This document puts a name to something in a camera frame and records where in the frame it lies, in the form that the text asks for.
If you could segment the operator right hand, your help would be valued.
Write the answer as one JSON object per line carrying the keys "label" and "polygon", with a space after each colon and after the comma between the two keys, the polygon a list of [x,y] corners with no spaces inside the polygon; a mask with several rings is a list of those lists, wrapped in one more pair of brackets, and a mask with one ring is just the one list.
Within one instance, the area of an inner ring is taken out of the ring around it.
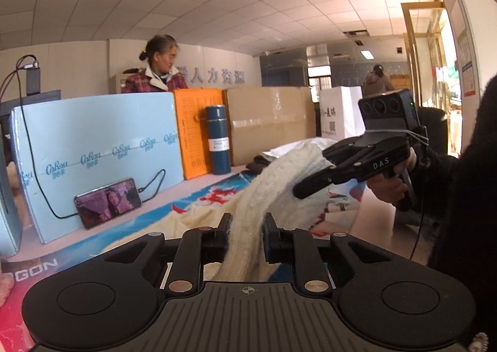
{"label": "operator right hand", "polygon": [[399,178],[399,175],[413,169],[416,161],[417,156],[414,149],[411,148],[409,158],[393,169],[395,175],[392,178],[376,175],[367,180],[367,187],[378,200],[397,206],[404,198],[404,193],[408,190],[408,186]]}

